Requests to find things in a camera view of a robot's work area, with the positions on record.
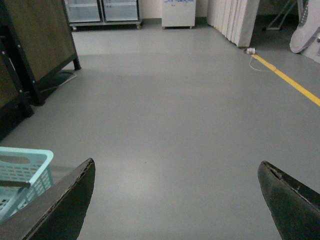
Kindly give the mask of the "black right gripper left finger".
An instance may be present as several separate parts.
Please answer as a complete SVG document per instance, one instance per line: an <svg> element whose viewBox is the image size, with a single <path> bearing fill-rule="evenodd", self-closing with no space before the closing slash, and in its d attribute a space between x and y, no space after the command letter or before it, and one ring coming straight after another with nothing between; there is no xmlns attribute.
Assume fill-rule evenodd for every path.
<svg viewBox="0 0 320 240"><path fill-rule="evenodd" d="M88 158L30 204L0 224L2 240L76 240L95 186Z"/></svg>

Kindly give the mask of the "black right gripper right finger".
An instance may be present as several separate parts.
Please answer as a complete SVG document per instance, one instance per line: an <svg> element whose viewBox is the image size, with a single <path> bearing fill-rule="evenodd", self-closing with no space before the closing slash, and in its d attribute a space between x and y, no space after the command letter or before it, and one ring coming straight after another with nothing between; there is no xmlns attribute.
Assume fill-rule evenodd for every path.
<svg viewBox="0 0 320 240"><path fill-rule="evenodd" d="M320 194L268 161L257 170L263 198L283 240L320 238Z"/></svg>

